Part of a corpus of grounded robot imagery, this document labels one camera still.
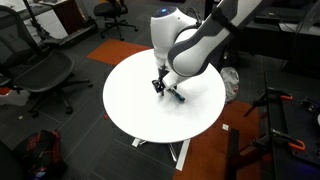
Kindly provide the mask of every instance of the black office chair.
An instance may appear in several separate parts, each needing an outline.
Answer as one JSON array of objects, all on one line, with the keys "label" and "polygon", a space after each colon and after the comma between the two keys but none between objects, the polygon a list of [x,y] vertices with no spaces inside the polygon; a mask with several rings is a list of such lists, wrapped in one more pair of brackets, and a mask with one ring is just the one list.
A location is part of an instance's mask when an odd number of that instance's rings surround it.
[{"label": "black office chair", "polygon": [[117,0],[107,0],[107,2],[100,3],[95,6],[94,14],[96,16],[104,17],[105,21],[108,18],[112,18],[114,20],[114,22],[105,22],[106,29],[100,32],[101,38],[104,38],[104,33],[113,27],[117,28],[121,41],[123,41],[124,38],[121,34],[119,26],[133,27],[134,31],[138,31],[138,28],[136,26],[128,24],[126,20],[118,22],[117,17],[120,17],[121,15],[127,13],[128,7],[124,4],[124,0],[120,0],[120,4],[117,2]]},{"label": "black office chair", "polygon": [[40,103],[53,92],[62,98],[66,113],[72,113],[63,87],[89,80],[68,81],[74,62],[58,51],[45,53],[31,37],[19,14],[0,6],[0,87],[27,90],[35,101],[29,112],[38,115]]}]

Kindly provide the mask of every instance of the round white table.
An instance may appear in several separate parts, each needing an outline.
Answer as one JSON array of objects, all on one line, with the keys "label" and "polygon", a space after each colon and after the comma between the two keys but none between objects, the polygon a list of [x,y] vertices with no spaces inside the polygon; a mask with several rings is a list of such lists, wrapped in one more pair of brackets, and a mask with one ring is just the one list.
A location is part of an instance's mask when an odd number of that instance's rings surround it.
[{"label": "round white table", "polygon": [[190,139],[208,129],[225,104],[220,74],[209,65],[204,73],[178,85],[185,97],[156,93],[158,79],[153,49],[136,53],[118,64],[103,89],[103,103],[110,119],[127,134],[154,143]]}]

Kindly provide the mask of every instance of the black bag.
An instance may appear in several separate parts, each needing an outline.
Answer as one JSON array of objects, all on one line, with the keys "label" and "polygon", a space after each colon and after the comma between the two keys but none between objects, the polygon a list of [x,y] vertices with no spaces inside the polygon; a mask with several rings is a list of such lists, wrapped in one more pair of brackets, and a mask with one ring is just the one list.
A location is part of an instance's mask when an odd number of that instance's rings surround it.
[{"label": "black bag", "polygon": [[57,130],[34,133],[13,150],[28,180],[61,179],[67,166],[61,159]]}]

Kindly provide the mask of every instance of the orange carpet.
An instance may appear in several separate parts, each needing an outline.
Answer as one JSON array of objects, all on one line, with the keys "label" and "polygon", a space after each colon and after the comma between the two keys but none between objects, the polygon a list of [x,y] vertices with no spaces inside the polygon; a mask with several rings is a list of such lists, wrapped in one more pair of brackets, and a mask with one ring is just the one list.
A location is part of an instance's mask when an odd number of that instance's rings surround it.
[{"label": "orange carpet", "polygon": [[[207,131],[191,139],[183,170],[176,170],[173,180],[215,179],[224,180],[227,165],[229,131],[222,124],[239,130],[239,149],[258,136],[258,112],[254,110],[248,117],[243,114],[249,104],[232,102],[227,104],[219,119]],[[259,163],[247,166],[237,173],[238,180],[260,179]]]},{"label": "orange carpet", "polygon": [[117,65],[127,57],[147,49],[151,48],[147,46],[109,39],[93,52],[91,52],[87,56],[87,58],[102,61],[104,63],[112,65]]}]

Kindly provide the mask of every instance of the chair armrest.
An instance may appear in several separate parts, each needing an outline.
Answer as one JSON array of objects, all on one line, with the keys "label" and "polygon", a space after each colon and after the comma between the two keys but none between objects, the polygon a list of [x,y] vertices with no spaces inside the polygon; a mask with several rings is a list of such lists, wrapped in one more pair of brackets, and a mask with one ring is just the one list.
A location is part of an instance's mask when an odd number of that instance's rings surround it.
[{"label": "chair armrest", "polygon": [[0,76],[0,87],[6,87],[11,82],[12,82],[11,78],[8,78],[6,76]]}]

